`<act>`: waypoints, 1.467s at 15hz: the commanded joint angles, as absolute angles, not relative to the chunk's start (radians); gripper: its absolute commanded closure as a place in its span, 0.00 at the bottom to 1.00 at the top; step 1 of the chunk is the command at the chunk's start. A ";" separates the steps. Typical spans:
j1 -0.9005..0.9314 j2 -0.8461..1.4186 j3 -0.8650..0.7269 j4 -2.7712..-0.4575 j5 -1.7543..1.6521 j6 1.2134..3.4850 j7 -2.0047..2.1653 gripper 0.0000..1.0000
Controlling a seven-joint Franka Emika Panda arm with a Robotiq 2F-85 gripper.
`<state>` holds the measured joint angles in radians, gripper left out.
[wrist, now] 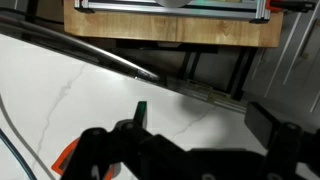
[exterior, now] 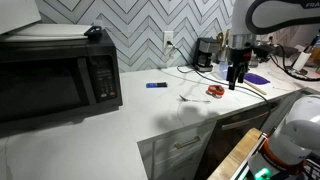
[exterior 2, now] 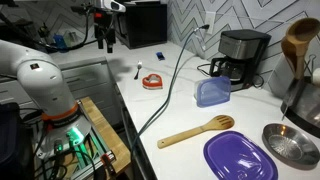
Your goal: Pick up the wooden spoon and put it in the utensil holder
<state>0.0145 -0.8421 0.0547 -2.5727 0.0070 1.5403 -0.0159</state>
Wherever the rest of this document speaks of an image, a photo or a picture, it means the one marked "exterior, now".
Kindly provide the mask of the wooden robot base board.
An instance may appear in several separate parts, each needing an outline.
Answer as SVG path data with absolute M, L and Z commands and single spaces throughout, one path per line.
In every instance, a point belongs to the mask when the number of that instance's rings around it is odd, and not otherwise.
M 262 132 L 255 128 L 250 129 L 207 180 L 235 180 L 233 175 L 254 148 L 261 134 Z

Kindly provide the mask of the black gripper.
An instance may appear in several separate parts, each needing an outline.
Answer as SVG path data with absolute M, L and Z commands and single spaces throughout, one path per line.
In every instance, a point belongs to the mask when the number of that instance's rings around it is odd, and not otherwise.
M 229 89 L 235 89 L 235 77 L 238 77 L 238 83 L 243 83 L 244 75 L 248 72 L 248 65 L 251 59 L 252 50 L 246 48 L 243 50 L 231 49 L 229 60 L 232 65 L 228 67 Z

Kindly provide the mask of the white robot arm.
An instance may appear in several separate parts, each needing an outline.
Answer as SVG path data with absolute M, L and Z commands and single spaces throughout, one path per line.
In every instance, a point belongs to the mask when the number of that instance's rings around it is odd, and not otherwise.
M 227 81 L 233 90 L 248 72 L 256 37 L 279 29 L 319 21 L 319 0 L 236 0 L 228 40 Z M 250 157 L 255 180 L 285 180 L 305 171 L 306 157 L 320 149 L 320 98 L 305 95 L 295 101 L 273 134 Z

